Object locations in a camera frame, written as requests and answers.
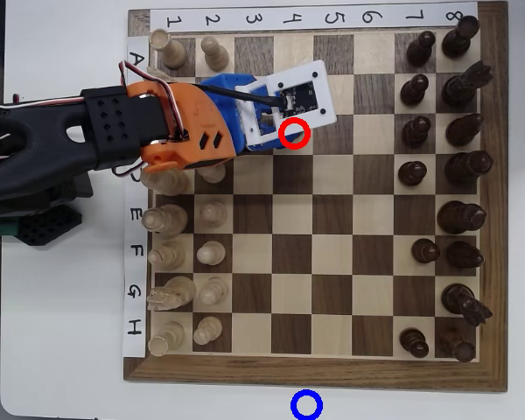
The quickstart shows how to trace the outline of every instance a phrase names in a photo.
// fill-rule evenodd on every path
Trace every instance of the black pawn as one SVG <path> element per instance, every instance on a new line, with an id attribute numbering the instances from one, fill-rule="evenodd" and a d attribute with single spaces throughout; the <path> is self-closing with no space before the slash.
<path id="1" fill-rule="evenodd" d="M 408 106 L 417 105 L 424 98 L 429 85 L 430 81 L 426 76 L 417 74 L 402 86 L 402 103 Z"/>
<path id="2" fill-rule="evenodd" d="M 399 168 L 399 179 L 406 186 L 417 186 L 428 173 L 426 165 L 422 162 L 407 162 Z"/>
<path id="3" fill-rule="evenodd" d="M 414 67 L 424 66 L 431 56 L 431 48 L 436 42 L 436 36 L 432 31 L 424 31 L 418 38 L 412 41 L 406 50 L 406 58 Z"/>
<path id="4" fill-rule="evenodd" d="M 401 332 L 399 336 L 399 342 L 402 348 L 407 352 L 410 352 L 417 359 L 423 359 L 430 352 L 426 338 L 416 328 L 409 328 Z"/>

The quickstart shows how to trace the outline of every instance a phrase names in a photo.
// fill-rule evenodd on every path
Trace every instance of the white pawn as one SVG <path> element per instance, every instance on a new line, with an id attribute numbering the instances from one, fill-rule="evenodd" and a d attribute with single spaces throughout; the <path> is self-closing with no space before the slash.
<path id="1" fill-rule="evenodd" d="M 196 257 L 203 264 L 218 265 L 226 257 L 226 249 L 217 241 L 208 241 L 197 251 Z"/>
<path id="2" fill-rule="evenodd" d="M 200 207 L 200 218 L 210 228 L 217 228 L 226 222 L 228 210 L 222 202 L 213 199 Z"/>
<path id="3" fill-rule="evenodd" d="M 196 344 L 204 346 L 210 341 L 216 340 L 221 335 L 223 326 L 216 317 L 206 317 L 199 322 L 192 339 Z"/>
<path id="4" fill-rule="evenodd" d="M 198 172 L 199 175 L 210 184 L 218 184 L 226 177 L 226 167 L 223 164 L 198 168 L 196 172 Z"/>
<path id="5" fill-rule="evenodd" d="M 140 181 L 146 188 L 169 196 L 180 195 L 189 186 L 189 178 L 183 171 L 178 169 L 161 172 L 142 172 Z"/>
<path id="6" fill-rule="evenodd" d="M 180 267 L 184 260 L 185 250 L 176 241 L 164 242 L 148 253 L 150 264 L 164 267 L 166 270 L 175 270 Z"/>
<path id="7" fill-rule="evenodd" d="M 228 51 L 218 43 L 216 38 L 206 37 L 202 39 L 200 48 L 204 52 L 206 63 L 215 72 L 223 70 L 228 65 Z"/>
<path id="8" fill-rule="evenodd" d="M 219 277 L 212 277 L 199 291 L 199 301 L 204 305 L 216 305 L 228 294 L 228 284 Z"/>

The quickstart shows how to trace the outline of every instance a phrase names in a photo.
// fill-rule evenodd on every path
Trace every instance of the light square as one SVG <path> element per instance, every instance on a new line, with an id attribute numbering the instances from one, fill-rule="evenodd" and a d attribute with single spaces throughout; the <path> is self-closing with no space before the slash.
<path id="1" fill-rule="evenodd" d="M 393 315 L 392 276 L 352 276 L 353 315 Z"/>

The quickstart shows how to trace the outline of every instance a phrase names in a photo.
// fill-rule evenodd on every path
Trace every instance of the black chess piece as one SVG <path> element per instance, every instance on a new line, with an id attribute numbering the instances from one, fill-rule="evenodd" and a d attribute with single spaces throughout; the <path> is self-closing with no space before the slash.
<path id="1" fill-rule="evenodd" d="M 430 81 L 425 75 L 417 74 L 402 86 L 402 103 L 408 106 L 417 105 L 424 98 L 429 85 Z"/>
<path id="2" fill-rule="evenodd" d="M 470 114 L 458 118 L 447 126 L 445 136 L 449 144 L 461 147 L 469 144 L 480 133 L 484 117 L 481 114 Z"/>
<path id="3" fill-rule="evenodd" d="M 462 57 L 471 47 L 471 39 L 480 29 L 479 20 L 474 16 L 463 16 L 455 29 L 445 35 L 441 44 L 444 54 L 450 59 Z"/>
<path id="4" fill-rule="evenodd" d="M 441 294 L 441 303 L 451 312 L 463 315 L 463 318 L 472 326 L 485 324 L 492 317 L 492 312 L 480 301 L 474 298 L 471 289 L 463 284 L 451 284 Z"/>
<path id="5" fill-rule="evenodd" d="M 448 234 L 460 235 L 467 230 L 479 230 L 487 219 L 487 212 L 476 204 L 450 201 L 437 212 L 437 224 Z"/>
<path id="6" fill-rule="evenodd" d="M 418 239 L 412 244 L 410 253 L 414 256 L 414 259 L 419 263 L 427 264 L 433 263 L 439 258 L 440 250 L 439 246 L 429 239 L 422 238 Z"/>
<path id="7" fill-rule="evenodd" d="M 447 262 L 458 269 L 476 269 L 484 263 L 479 249 L 464 241 L 455 241 L 445 250 Z"/>
<path id="8" fill-rule="evenodd" d="M 402 142 L 409 147 L 420 147 L 428 138 L 431 121 L 427 116 L 417 116 L 402 127 Z"/>
<path id="9" fill-rule="evenodd" d="M 432 31 L 424 31 L 418 38 L 412 41 L 406 50 L 406 58 L 414 67 L 424 66 L 431 56 L 431 50 L 436 42 L 436 36 Z"/>
<path id="10" fill-rule="evenodd" d="M 478 61 L 460 76 L 451 77 L 442 89 L 441 95 L 450 107 L 463 107 L 474 99 L 476 90 L 483 88 L 494 78 L 492 68 Z"/>
<path id="11" fill-rule="evenodd" d="M 417 359 L 423 359 L 430 352 L 425 336 L 416 328 L 409 328 L 401 332 L 399 342 L 402 348 Z"/>
<path id="12" fill-rule="evenodd" d="M 445 176 L 455 186 L 471 184 L 492 169 L 493 159 L 485 151 L 457 153 L 445 164 Z"/>

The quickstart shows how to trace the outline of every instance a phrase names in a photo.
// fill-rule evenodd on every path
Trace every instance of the dark square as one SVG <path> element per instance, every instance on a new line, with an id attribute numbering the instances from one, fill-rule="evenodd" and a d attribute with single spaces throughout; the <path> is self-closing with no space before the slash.
<path id="1" fill-rule="evenodd" d="M 471 114 L 476 112 L 477 95 L 464 107 L 451 107 L 445 103 L 442 97 L 445 83 L 453 76 L 460 76 L 461 73 L 438 73 L 436 77 L 436 112 L 438 114 Z"/>
<path id="2" fill-rule="evenodd" d="M 431 129 L 425 142 L 418 147 L 410 147 L 403 142 L 403 128 L 406 123 L 414 120 L 417 116 L 429 118 Z M 436 153 L 436 116 L 434 114 L 395 114 L 395 154 L 413 155 L 434 153 Z"/>
<path id="3" fill-rule="evenodd" d="M 272 196 L 234 195 L 234 233 L 271 234 Z"/>
<path id="4" fill-rule="evenodd" d="M 312 316 L 272 314 L 271 351 L 275 354 L 311 354 Z"/>
<path id="5" fill-rule="evenodd" d="M 352 246 L 353 274 L 393 275 L 393 236 L 356 234 Z"/>
<path id="6" fill-rule="evenodd" d="M 393 317 L 352 317 L 354 356 L 393 355 Z"/>
<path id="7" fill-rule="evenodd" d="M 192 330 L 196 331 L 200 321 L 206 317 L 215 317 L 221 321 L 221 335 L 204 346 L 196 344 L 193 340 L 192 350 L 194 352 L 231 353 L 231 313 L 195 312 L 192 315 Z"/>
<path id="8" fill-rule="evenodd" d="M 274 194 L 311 194 L 313 156 L 274 156 Z"/>
<path id="9" fill-rule="evenodd" d="M 313 275 L 311 313 L 352 315 L 352 276 Z"/>
<path id="10" fill-rule="evenodd" d="M 232 312 L 270 313 L 271 287 L 270 274 L 234 274 Z"/>
<path id="11" fill-rule="evenodd" d="M 439 258 L 434 262 L 436 264 L 436 276 L 464 276 L 474 277 L 476 276 L 477 269 L 459 269 L 453 267 L 447 262 L 445 251 L 452 243 L 456 241 L 468 242 L 471 245 L 477 246 L 476 236 L 436 236 L 436 244 L 439 246 L 441 254 Z"/>
<path id="12" fill-rule="evenodd" d="M 395 113 L 394 74 L 356 74 L 353 80 L 353 112 L 359 114 Z"/>
<path id="13" fill-rule="evenodd" d="M 161 52 L 157 53 L 157 68 L 162 72 L 169 74 L 171 77 L 194 77 L 196 67 L 196 39 L 195 38 L 179 38 L 175 39 L 180 42 L 185 48 L 186 60 L 183 66 L 170 69 L 162 60 Z"/>
<path id="14" fill-rule="evenodd" d="M 352 195 L 314 195 L 313 233 L 316 235 L 351 235 Z"/>
<path id="15" fill-rule="evenodd" d="M 337 115 L 335 124 L 312 132 L 314 155 L 352 155 L 354 153 L 354 117 Z"/>
<path id="16" fill-rule="evenodd" d="M 166 204 L 175 204 L 183 207 L 188 218 L 184 234 L 194 233 L 194 196 L 191 194 L 181 194 L 174 197 L 167 195 L 156 195 L 156 207 L 165 206 Z"/>
<path id="17" fill-rule="evenodd" d="M 268 76 L 274 73 L 273 37 L 236 37 L 235 72 Z"/>
<path id="18" fill-rule="evenodd" d="M 435 277 L 393 278 L 393 315 L 396 317 L 433 317 L 436 315 L 435 304 Z"/>
<path id="19" fill-rule="evenodd" d="M 476 195 L 478 182 L 454 185 L 445 176 L 445 164 L 454 155 L 436 155 L 436 194 L 471 194 Z"/>
<path id="20" fill-rule="evenodd" d="M 231 273 L 232 268 L 232 234 L 195 234 L 193 237 L 193 249 L 194 254 L 192 255 L 193 270 L 195 273 Z M 221 243 L 226 249 L 226 257 L 222 262 L 217 265 L 207 265 L 199 262 L 196 257 L 198 250 L 207 243 L 208 241 L 217 241 Z"/>
<path id="21" fill-rule="evenodd" d="M 354 194 L 392 194 L 395 161 L 393 155 L 355 155 L 353 157 Z"/>
<path id="22" fill-rule="evenodd" d="M 223 164 L 226 176 L 218 184 L 206 182 L 196 171 L 194 174 L 194 193 L 196 194 L 233 194 L 234 193 L 234 160 Z"/>
<path id="23" fill-rule="evenodd" d="M 323 60 L 328 74 L 354 74 L 354 35 L 316 35 L 313 60 Z"/>
<path id="24" fill-rule="evenodd" d="M 466 322 L 464 318 L 436 318 L 436 357 L 452 357 L 440 344 L 440 339 L 448 332 L 457 332 L 464 341 L 472 343 L 476 347 L 476 328 Z"/>
<path id="25" fill-rule="evenodd" d="M 274 274 L 311 274 L 312 236 L 310 234 L 273 234 L 272 272 Z"/>
<path id="26" fill-rule="evenodd" d="M 434 235 L 435 195 L 395 196 L 395 235 Z"/>
<path id="27" fill-rule="evenodd" d="M 436 72 L 436 46 L 432 48 L 431 56 L 424 66 L 414 67 L 406 58 L 406 52 L 412 41 L 418 38 L 420 32 L 395 34 L 395 73 L 404 74 L 434 74 Z"/>

